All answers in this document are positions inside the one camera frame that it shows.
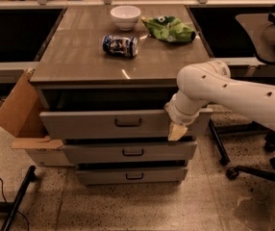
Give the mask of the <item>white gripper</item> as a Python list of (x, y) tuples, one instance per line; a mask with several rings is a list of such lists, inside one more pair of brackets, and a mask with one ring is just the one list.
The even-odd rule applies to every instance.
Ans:
[(168, 139), (178, 141), (186, 132), (187, 126), (199, 116), (199, 111), (208, 104), (205, 100), (191, 99), (180, 90), (164, 105), (171, 123), (169, 125)]

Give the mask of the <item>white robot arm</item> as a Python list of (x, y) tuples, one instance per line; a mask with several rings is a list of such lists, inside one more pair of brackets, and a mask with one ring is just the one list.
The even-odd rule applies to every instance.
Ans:
[(172, 141), (183, 136), (187, 127), (209, 103), (222, 105), (275, 131), (275, 86), (231, 78), (221, 61), (190, 64), (177, 75), (178, 91), (165, 104), (172, 126)]

